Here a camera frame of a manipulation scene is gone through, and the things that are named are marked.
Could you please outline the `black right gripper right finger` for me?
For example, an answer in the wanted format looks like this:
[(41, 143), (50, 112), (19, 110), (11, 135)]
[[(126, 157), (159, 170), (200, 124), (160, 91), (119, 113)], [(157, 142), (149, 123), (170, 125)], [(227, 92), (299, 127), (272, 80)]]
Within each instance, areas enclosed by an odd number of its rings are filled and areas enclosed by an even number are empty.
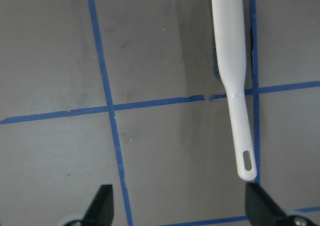
[(245, 184), (245, 215), (253, 226), (318, 225), (308, 216), (298, 212), (285, 211), (256, 182)]

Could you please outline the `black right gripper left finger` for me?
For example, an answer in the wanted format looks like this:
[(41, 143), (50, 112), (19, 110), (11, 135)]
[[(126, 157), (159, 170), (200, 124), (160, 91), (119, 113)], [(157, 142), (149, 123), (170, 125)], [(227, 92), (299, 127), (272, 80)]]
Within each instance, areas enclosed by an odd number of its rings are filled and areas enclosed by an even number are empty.
[(110, 226), (114, 220), (112, 184), (101, 185), (82, 218), (67, 219), (59, 225)]

